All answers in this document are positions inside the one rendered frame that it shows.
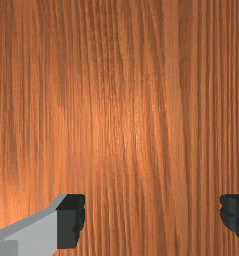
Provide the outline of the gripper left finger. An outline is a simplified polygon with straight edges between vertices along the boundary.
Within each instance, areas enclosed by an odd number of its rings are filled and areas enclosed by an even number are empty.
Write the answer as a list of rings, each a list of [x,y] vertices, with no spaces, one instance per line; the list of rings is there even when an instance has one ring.
[[[85,222],[85,196],[60,194],[50,205],[0,230],[0,256],[53,256],[74,249]]]

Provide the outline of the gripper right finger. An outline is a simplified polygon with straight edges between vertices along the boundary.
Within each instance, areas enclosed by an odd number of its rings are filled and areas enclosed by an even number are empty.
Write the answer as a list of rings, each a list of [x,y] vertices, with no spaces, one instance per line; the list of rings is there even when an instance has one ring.
[[[220,217],[223,224],[239,239],[239,194],[220,196]]]

